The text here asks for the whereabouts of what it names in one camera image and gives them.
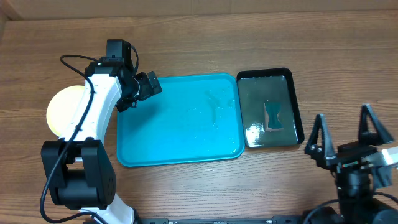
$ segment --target wooden table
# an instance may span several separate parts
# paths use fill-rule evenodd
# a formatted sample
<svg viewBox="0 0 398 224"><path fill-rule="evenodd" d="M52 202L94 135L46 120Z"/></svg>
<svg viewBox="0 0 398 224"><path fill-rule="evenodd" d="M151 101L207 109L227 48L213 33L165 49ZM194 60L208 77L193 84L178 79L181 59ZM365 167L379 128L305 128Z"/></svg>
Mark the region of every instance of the wooden table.
<svg viewBox="0 0 398 224"><path fill-rule="evenodd" d="M398 137L397 20L397 11L358 11L8 22L0 46L0 223L44 223L40 148L56 139L46 108L61 89L83 84L61 55L99 58L107 39L126 39L139 52L139 70L159 77L288 67L306 138L324 113L337 146L356 140L362 103ZM132 169L115 156L114 113L105 147L118 194L141 217L298 215L336 198L333 178L303 153L304 144L246 149L231 161ZM382 191L398 195L395 171L393 178ZM49 195L46 211L52 218L74 213Z"/></svg>

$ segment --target pale yellow round plate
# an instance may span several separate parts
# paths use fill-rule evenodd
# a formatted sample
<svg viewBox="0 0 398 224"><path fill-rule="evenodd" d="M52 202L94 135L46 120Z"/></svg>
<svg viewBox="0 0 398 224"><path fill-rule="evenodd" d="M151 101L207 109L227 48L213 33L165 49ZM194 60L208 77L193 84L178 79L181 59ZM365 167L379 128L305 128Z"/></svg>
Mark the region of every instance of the pale yellow round plate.
<svg viewBox="0 0 398 224"><path fill-rule="evenodd" d="M83 96L84 86L70 86L58 92L47 107L47 124L60 136L68 127Z"/></svg>

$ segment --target blue tray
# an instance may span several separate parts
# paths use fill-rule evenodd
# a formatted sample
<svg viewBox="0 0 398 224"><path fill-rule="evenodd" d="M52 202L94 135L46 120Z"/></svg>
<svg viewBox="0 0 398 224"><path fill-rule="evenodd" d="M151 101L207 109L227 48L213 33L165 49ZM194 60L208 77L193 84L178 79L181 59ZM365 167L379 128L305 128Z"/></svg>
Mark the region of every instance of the blue tray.
<svg viewBox="0 0 398 224"><path fill-rule="evenodd" d="M236 80L160 78L163 92L118 113L117 157L128 167L234 159L244 150Z"/></svg>

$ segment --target cable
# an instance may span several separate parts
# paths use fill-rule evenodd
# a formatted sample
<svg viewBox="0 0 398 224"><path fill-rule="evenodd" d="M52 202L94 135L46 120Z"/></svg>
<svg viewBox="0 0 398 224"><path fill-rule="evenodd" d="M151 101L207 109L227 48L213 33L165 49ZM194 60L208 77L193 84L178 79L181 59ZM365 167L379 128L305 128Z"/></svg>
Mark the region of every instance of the cable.
<svg viewBox="0 0 398 224"><path fill-rule="evenodd" d="M132 50L134 51L134 53L136 53L136 66L132 68L132 74L136 75L137 71L138 71L138 53L137 53L137 49L132 45L131 46Z"/></svg>
<svg viewBox="0 0 398 224"><path fill-rule="evenodd" d="M376 193L374 193L374 194L375 194L375 195L382 195L382 196L385 196L385 197L387 197L387 198L389 198L389 199L395 201L395 203L398 204L398 198L396 198L396 197L394 197L394 196L392 196L392 195L390 195L390 194L386 194L386 193L382 193L382 192L376 192Z"/></svg>
<svg viewBox="0 0 398 224"><path fill-rule="evenodd" d="M79 73L79 74L87 81L87 83L90 85L90 89L91 89L91 91L90 91L90 99L88 100L87 107L86 107L86 109L85 109L83 115L81 116L79 123L76 125L75 131L73 132L72 136L70 137L70 139L69 139L68 142L66 143L65 147L62 149L61 154L59 155L59 157L58 157L58 159L57 159L57 161L56 161L56 163L55 163L53 169L51 170L51 173L50 173L49 177L47 178L47 181L46 181L46 183L45 183L45 185L44 185L44 188L43 188L42 196L41 196L41 198L40 198L40 214L42 215L43 219L44 219L45 221L49 222L49 223L62 223L62 222L66 222L66 221L75 219L75 218L77 218L77 217L83 216L83 215L91 215L92 217L97 218L102 224L106 224L105 220L104 220L102 217L100 217L100 216L99 216L97 213L95 213L95 212L81 212L81 213L78 213L78 214L75 214L75 215L71 215L71 216L66 217L66 218L61 218L61 219L59 219L59 220L53 220L53 219L51 219L50 217L48 217L48 216L45 214L45 211L44 211L44 200L45 200L45 196L46 196L47 191L48 191L48 189L49 189L51 180L52 180L52 178L53 178L53 176L54 176L55 169L58 167L59 163L60 163L61 160L64 158L64 155L65 155L66 152L68 151L68 148L69 148L70 144L73 142L74 138L76 137L76 135L77 135L78 132L80 131L80 128L81 128L81 126L83 125L83 122L84 122L84 120L85 120L85 118L86 118L86 116L87 116L87 114L88 114L88 111L90 110L90 106L91 106L91 103L93 102L94 93L95 93L95 91L94 91L94 86L93 86L93 83L91 82L91 80L90 80L88 77L86 77L85 74L84 74L83 72L77 70L76 68L74 68L73 66L69 65L68 63L66 63L66 62L63 60L64 58L67 58L67 57L85 58L85 59L93 60L93 61L97 62L97 59L90 58L90 57L86 57L86 56L82 56L82 55L62 55L62 56L60 57L60 61L61 61L66 67L68 67L68 68L72 69L73 71Z"/></svg>
<svg viewBox="0 0 398 224"><path fill-rule="evenodd" d="M317 212L319 209L323 208L324 206L326 206L326 205L328 205L328 204L336 203L336 202L338 202L338 201L339 201L338 199L334 199L334 200L330 200L330 201L327 201L327 202L323 202L322 204L318 205L317 207L315 207L315 208L305 217L303 224L308 224L308 223L309 223L308 221L310 221L311 216L312 216L313 214L315 214L315 212Z"/></svg>

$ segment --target wood grain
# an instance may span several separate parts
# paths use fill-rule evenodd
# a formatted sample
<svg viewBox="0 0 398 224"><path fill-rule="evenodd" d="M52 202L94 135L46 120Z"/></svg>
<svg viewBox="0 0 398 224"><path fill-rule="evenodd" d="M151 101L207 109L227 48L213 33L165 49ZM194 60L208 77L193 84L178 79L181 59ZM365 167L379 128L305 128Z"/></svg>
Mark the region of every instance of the wood grain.
<svg viewBox="0 0 398 224"><path fill-rule="evenodd" d="M355 140L362 103L371 103L398 136L397 19L397 11L358 11L8 22L0 46L0 223L44 223L40 148L56 139L45 110L58 91L83 83L59 56L98 58L107 39L126 39L139 52L139 70L159 77L288 67L306 138L315 115L324 113L337 146ZM303 146L246 149L232 161L131 169L115 156L115 112L105 146L118 193L142 217L301 214L336 198L332 177ZM395 185L383 191L397 195L397 177L394 172ZM50 197L46 210L54 218L73 213Z"/></svg>

